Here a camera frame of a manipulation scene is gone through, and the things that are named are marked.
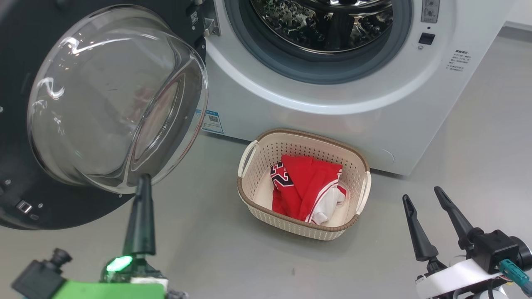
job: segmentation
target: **beige plastic basket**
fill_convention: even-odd
[[[347,201],[325,225],[272,211],[273,183],[269,171],[283,154],[312,156],[343,165],[339,184],[347,190]],[[246,148],[238,166],[237,184],[240,197],[258,219],[294,234],[328,241],[339,237],[359,218],[368,200],[371,174],[364,157],[348,145],[315,134],[276,129],[261,134]]]

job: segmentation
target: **teal connector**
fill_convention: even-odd
[[[499,263],[499,271],[520,287],[524,286],[530,280],[530,277],[523,270],[508,259]]]

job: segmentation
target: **gray floor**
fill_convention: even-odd
[[[497,59],[508,43],[522,49]],[[401,196],[408,193],[440,260],[462,254],[432,188],[442,186],[474,226],[502,229],[532,244],[532,55],[499,37],[455,109],[407,178],[374,173],[360,220],[331,242],[283,232],[256,220],[236,191],[245,144],[201,135],[176,170],[154,188],[158,255],[175,289],[192,298],[417,298],[416,262]],[[74,261],[64,276],[96,281],[121,253],[129,205],[62,231],[0,228],[0,294],[32,260],[63,248]],[[524,298],[517,286],[511,298]]]

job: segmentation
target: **open washing machine door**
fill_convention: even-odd
[[[207,104],[191,1],[0,4],[0,225],[61,229],[163,179]]]

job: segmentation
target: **white handle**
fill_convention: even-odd
[[[253,156],[255,155],[258,143],[259,142],[255,140],[247,146],[246,150],[244,150],[242,158],[240,158],[240,164],[238,165],[238,177],[241,178],[246,175],[247,168],[250,166],[250,162],[253,159]]]
[[[358,214],[358,215],[360,215],[360,213],[362,213],[362,210],[364,210],[365,203],[366,201],[368,201],[369,190],[371,189],[371,174],[369,173],[369,171],[366,171],[366,174],[367,174],[367,179],[366,179],[366,186],[364,189],[364,195],[362,196],[362,200],[359,202],[358,206],[356,207],[356,212],[355,212],[355,214]]]

